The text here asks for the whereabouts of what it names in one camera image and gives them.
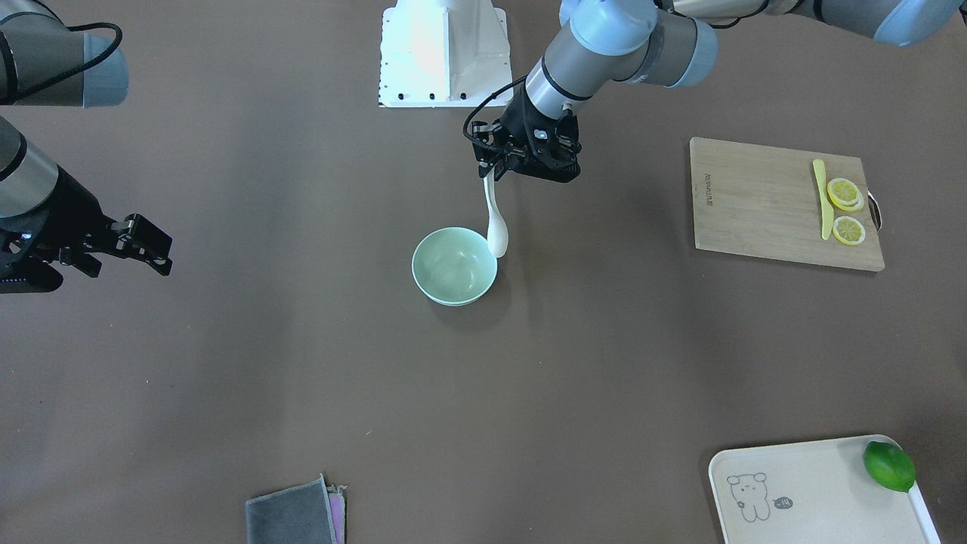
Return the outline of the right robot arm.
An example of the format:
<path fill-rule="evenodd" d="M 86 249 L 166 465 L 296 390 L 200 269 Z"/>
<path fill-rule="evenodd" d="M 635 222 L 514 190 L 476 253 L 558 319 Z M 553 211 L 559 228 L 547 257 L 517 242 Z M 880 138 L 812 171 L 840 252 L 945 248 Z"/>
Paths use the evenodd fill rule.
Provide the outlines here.
<path fill-rule="evenodd" d="M 42 1 L 1 4 L 3 106 L 114 107 L 130 73 L 113 22 L 68 25 Z M 55 292 L 60 267 L 90 278 L 99 255 L 172 269 L 172 238 L 144 216 L 121 220 L 9 120 L 1 121 L 2 292 Z"/>

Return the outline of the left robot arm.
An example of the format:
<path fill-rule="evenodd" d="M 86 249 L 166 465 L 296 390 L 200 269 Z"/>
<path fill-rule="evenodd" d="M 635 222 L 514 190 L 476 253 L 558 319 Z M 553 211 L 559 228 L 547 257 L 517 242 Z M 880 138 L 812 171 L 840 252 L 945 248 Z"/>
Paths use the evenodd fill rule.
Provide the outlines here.
<path fill-rule="evenodd" d="M 716 31 L 757 15 L 800 15 L 875 42 L 918 44 L 963 1 L 564 1 L 561 28 L 497 120 L 466 118 L 481 179 L 506 172 L 567 183 L 580 173 L 578 113 L 608 82 L 687 88 L 718 57 Z"/>

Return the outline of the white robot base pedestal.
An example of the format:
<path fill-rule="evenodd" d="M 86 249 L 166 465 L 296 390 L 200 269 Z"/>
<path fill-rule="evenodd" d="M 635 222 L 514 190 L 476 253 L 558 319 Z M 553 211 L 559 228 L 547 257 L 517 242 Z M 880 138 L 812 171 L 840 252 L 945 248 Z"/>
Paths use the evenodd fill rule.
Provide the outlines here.
<path fill-rule="evenodd" d="M 512 81 L 507 14 L 490 1 L 397 1 L 381 22 L 380 107 L 476 107 Z"/>

